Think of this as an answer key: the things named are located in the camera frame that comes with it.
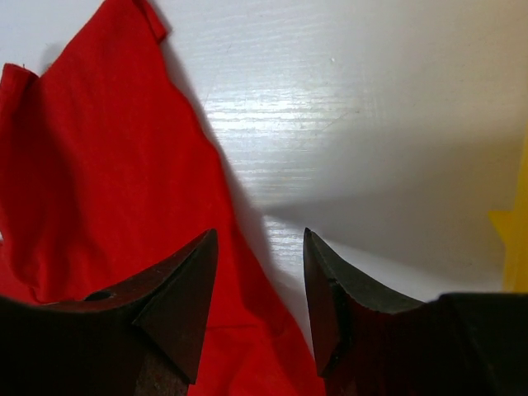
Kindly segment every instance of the white table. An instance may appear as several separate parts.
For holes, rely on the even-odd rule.
[[[41,72],[100,2],[0,0],[0,61]],[[304,226],[419,299],[500,288],[487,212],[515,190],[526,0],[158,7],[232,168],[247,238],[305,335]]]

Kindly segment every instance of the red cloth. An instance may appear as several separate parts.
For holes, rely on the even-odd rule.
[[[0,291],[82,299],[215,228],[219,268],[190,394],[323,394],[236,225],[219,155],[167,76],[165,35],[144,0],[106,0],[41,78],[4,67]]]

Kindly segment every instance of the fabric fold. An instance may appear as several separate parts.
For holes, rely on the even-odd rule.
[[[33,304],[83,299],[217,229],[190,395],[323,394],[236,224],[219,155],[167,75],[166,35],[146,1],[105,0],[42,77],[4,69],[0,291]]]

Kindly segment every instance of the yellow object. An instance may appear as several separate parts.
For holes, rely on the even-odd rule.
[[[506,245],[502,288],[528,292],[528,139],[524,143],[513,211],[495,211],[489,217]]]

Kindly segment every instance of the white background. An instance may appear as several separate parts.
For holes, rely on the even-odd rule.
[[[100,2],[0,0],[0,61],[41,73]],[[419,299],[500,288],[487,212],[515,190],[526,0],[157,6],[171,73],[223,149],[247,238],[306,335],[304,226]]]

